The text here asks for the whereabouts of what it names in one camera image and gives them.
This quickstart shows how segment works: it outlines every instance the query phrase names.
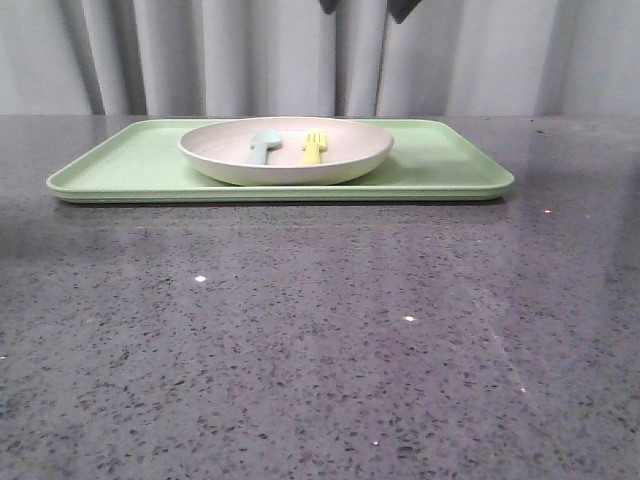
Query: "white curtain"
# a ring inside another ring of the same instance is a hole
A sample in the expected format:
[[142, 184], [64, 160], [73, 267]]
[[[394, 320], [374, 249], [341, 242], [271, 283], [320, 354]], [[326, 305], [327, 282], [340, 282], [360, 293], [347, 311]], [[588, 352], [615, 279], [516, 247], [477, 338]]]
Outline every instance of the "white curtain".
[[638, 0], [0, 0], [0, 113], [636, 115], [638, 45]]

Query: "gray speckled countertop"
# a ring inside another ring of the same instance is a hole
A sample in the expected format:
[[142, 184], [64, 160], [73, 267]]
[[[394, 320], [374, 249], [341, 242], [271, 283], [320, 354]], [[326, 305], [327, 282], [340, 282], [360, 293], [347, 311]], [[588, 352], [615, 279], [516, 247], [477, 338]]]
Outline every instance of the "gray speckled countertop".
[[444, 118], [488, 203], [76, 206], [0, 117], [0, 478], [631, 479], [640, 120]]

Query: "yellow fork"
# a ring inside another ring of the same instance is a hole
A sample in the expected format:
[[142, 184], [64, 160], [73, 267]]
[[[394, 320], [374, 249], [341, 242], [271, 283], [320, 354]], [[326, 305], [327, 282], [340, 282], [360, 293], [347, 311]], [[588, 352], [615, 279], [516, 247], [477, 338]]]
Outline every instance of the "yellow fork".
[[327, 149], [327, 134], [324, 130], [311, 130], [304, 139], [303, 165], [321, 163], [320, 152]]

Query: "green tray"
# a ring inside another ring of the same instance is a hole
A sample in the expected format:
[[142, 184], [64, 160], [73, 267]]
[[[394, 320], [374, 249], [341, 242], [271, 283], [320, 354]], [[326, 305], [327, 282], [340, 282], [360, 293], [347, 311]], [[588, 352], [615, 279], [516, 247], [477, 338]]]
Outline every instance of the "green tray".
[[193, 128], [224, 120], [147, 120], [129, 125], [47, 179], [76, 203], [489, 200], [513, 175], [440, 122], [359, 120], [395, 144], [372, 172], [340, 185], [240, 187], [195, 170], [178, 148]]

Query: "white bowl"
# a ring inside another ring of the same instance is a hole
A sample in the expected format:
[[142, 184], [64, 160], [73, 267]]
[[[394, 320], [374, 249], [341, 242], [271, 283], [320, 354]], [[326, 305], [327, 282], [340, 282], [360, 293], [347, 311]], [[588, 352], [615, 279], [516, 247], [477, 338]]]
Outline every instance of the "white bowl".
[[[267, 165], [249, 165], [251, 138], [273, 129], [282, 146], [269, 151]], [[327, 150], [322, 163], [302, 165], [306, 132], [322, 129]], [[234, 185], [333, 185], [376, 168], [393, 146], [386, 130], [365, 123], [321, 117], [259, 117], [229, 120], [192, 130], [180, 149], [201, 173]]]

